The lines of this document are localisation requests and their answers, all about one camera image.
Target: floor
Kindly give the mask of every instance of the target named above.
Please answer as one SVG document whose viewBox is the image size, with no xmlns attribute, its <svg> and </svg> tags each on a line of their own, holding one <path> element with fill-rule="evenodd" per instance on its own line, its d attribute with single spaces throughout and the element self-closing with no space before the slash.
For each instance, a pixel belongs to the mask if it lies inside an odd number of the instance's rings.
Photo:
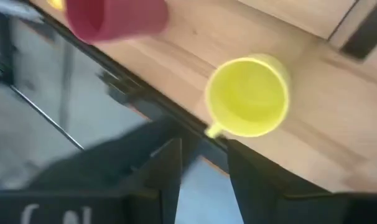
<svg viewBox="0 0 377 224">
<path fill-rule="evenodd" d="M 21 22 L 14 25 L 17 87 L 60 122 L 61 64 L 67 43 L 58 36 L 54 41 L 43 39 Z M 74 139 L 85 147 L 145 122 L 105 94 L 96 76 L 99 65 L 77 50 L 73 59 L 65 129 Z M 0 189 L 18 189 L 50 162 L 78 152 L 10 89 L 0 86 Z M 184 175 L 176 223 L 242 222 L 229 177 L 198 158 Z"/>
</svg>

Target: red cup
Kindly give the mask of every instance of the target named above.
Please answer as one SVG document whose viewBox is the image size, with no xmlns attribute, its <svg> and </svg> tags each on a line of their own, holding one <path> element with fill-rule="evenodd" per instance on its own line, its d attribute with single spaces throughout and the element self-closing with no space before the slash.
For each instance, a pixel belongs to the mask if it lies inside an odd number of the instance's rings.
<svg viewBox="0 0 377 224">
<path fill-rule="evenodd" d="M 66 0 L 73 33 L 92 43 L 156 34 L 168 20 L 164 0 Z"/>
</svg>

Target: cup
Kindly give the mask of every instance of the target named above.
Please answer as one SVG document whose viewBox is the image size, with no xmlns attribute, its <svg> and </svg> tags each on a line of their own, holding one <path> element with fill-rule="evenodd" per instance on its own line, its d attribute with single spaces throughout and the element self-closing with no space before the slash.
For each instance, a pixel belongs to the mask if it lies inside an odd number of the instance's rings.
<svg viewBox="0 0 377 224">
<path fill-rule="evenodd" d="M 62 8 L 64 0 L 48 0 Z M 164 0 L 65 0 L 72 32 L 82 41 L 129 38 L 156 34 L 168 20 Z"/>
<path fill-rule="evenodd" d="M 289 73 L 266 54 L 238 58 L 220 66 L 206 89 L 213 124 L 210 138 L 223 130 L 237 136 L 257 137 L 279 126 L 289 108 Z"/>
</svg>

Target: yellow mug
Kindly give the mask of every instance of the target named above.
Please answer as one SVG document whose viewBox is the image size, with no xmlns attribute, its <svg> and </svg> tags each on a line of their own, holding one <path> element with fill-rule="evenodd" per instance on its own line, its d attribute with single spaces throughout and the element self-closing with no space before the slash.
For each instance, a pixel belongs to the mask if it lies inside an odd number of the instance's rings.
<svg viewBox="0 0 377 224">
<path fill-rule="evenodd" d="M 213 124 L 205 133 L 210 138 L 223 130 L 256 137 L 272 131 L 288 112 L 289 82 L 285 66 L 270 55 L 224 63 L 207 85 L 205 100 Z"/>
<path fill-rule="evenodd" d="M 64 11 L 64 0 L 47 0 L 47 2 L 55 9 Z"/>
</svg>

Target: wooden countertop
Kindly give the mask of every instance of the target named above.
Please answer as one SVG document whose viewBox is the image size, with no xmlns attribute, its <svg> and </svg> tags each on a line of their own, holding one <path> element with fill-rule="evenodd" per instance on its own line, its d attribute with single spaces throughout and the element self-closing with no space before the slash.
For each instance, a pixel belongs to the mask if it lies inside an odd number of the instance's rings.
<svg viewBox="0 0 377 224">
<path fill-rule="evenodd" d="M 68 26 L 45 0 L 32 2 Z M 326 189 L 377 191 L 377 68 L 235 0 L 167 2 L 160 35 L 96 47 L 208 123 L 203 90 L 215 67 L 255 52 L 276 56 L 292 73 L 288 118 L 260 138 L 226 135 Z"/>
</svg>

